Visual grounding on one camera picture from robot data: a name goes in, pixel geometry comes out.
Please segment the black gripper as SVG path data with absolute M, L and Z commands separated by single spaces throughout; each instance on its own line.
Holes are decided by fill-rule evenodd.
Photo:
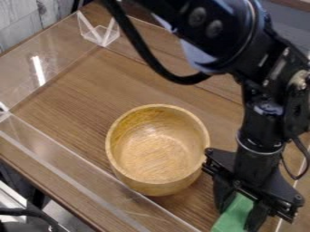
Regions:
M 204 150 L 201 170 L 212 177 L 213 204 L 220 214 L 237 194 L 252 201 L 243 229 L 257 232 L 268 217 L 277 216 L 291 223 L 304 198 L 284 180 L 277 167 L 287 142 L 264 147 L 252 144 L 240 133 L 236 141 L 235 152 L 216 148 Z

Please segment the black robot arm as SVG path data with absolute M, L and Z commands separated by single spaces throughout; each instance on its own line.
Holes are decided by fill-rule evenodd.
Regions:
M 292 221 L 303 196 L 288 183 L 287 143 L 310 131 L 310 61 L 275 31 L 257 0 L 136 0 L 180 39 L 198 74 L 178 83 L 228 73 L 240 85 L 243 121 L 237 148 L 207 149 L 201 169 L 212 176 L 213 203 L 225 212 L 236 196 L 251 201 L 241 230 L 265 219 Z

